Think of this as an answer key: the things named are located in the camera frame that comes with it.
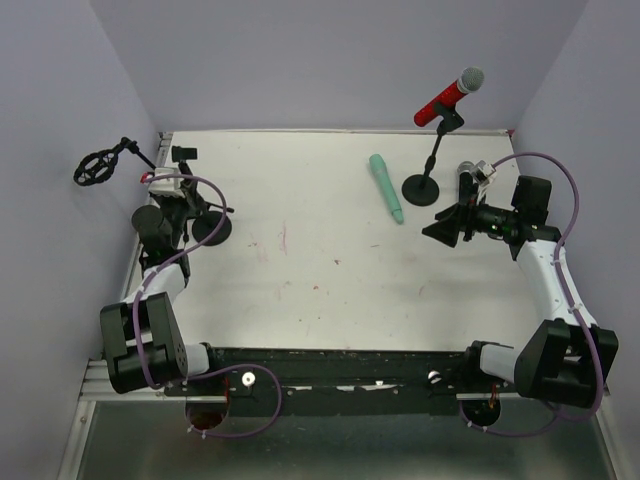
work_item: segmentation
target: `microphone stand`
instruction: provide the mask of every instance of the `microphone stand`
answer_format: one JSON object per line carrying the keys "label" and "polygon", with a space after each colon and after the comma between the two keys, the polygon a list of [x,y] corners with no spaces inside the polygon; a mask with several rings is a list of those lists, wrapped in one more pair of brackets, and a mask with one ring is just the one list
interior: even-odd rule
{"label": "microphone stand", "polygon": [[458,115],[455,106],[445,107],[442,103],[436,102],[433,105],[433,109],[438,115],[442,116],[442,121],[436,129],[438,137],[436,138],[436,143],[433,146],[431,155],[429,155],[424,165],[424,173],[411,175],[402,184],[402,196],[404,196],[407,202],[418,207],[431,205],[435,203],[440,196],[440,187],[438,187],[436,181],[429,176],[433,167],[436,165],[436,153],[438,153],[442,137],[464,125],[464,119]]}

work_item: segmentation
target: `microphone grille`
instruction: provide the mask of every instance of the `microphone grille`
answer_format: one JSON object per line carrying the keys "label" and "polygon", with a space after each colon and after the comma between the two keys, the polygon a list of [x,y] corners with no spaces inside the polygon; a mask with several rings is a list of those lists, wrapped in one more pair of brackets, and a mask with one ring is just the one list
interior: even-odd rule
{"label": "microphone grille", "polygon": [[460,84],[469,93],[478,90],[484,82],[484,72],[478,67],[465,68],[460,76]]}

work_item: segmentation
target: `black bracket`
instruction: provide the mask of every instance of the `black bracket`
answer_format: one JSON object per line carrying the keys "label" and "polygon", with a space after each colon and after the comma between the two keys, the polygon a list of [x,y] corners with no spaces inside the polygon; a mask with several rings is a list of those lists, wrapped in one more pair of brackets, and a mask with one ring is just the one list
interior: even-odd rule
{"label": "black bracket", "polygon": [[[589,331],[606,380],[618,338],[613,331],[595,325]],[[591,407],[596,394],[595,369],[582,329],[561,318],[542,322],[518,356],[514,380],[523,397]]]}
{"label": "black bracket", "polygon": [[[166,293],[151,295],[139,305],[140,329],[151,332],[144,353],[154,381],[165,384],[187,376],[187,353],[180,329]],[[100,312],[109,380],[118,393],[147,386],[135,346],[127,346],[133,336],[133,314],[126,303],[108,305]]]}
{"label": "black bracket", "polygon": [[436,129],[439,136],[444,136],[464,125],[464,119],[456,111],[456,107],[445,107],[442,103],[436,102],[433,105],[435,112],[442,117],[442,121]]}
{"label": "black bracket", "polygon": [[[466,368],[469,360],[463,352],[209,349],[212,370],[246,363],[265,366],[278,377],[284,416],[456,415],[457,394],[489,393],[493,384],[501,383]],[[276,406],[273,380],[255,369],[255,383],[246,387],[241,378],[247,371],[238,368],[226,375],[229,415],[270,416]],[[441,374],[440,381],[430,381],[432,371]],[[220,396],[224,391],[223,383],[206,380],[167,388],[165,395]],[[215,412],[227,408],[222,403],[208,407]]]}

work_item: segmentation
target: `small camera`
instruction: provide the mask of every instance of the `small camera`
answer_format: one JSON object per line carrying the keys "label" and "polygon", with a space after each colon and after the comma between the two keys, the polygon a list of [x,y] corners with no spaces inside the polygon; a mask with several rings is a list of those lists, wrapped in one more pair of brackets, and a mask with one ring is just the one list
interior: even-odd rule
{"label": "small camera", "polygon": [[171,160],[173,163],[182,163],[187,160],[197,160],[198,149],[189,147],[171,147]]}

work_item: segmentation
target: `screw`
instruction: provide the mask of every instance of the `screw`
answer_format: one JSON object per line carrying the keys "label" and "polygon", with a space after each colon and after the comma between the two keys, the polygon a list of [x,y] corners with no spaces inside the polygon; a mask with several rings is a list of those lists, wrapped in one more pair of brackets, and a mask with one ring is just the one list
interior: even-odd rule
{"label": "screw", "polygon": [[249,388],[254,383],[256,383],[256,376],[253,374],[253,372],[245,372],[245,374],[242,375],[242,384],[245,387]]}
{"label": "screw", "polygon": [[429,380],[429,383],[431,383],[432,385],[435,385],[440,380],[442,380],[442,375],[440,375],[440,372],[436,370],[431,370],[427,375],[427,379]]}

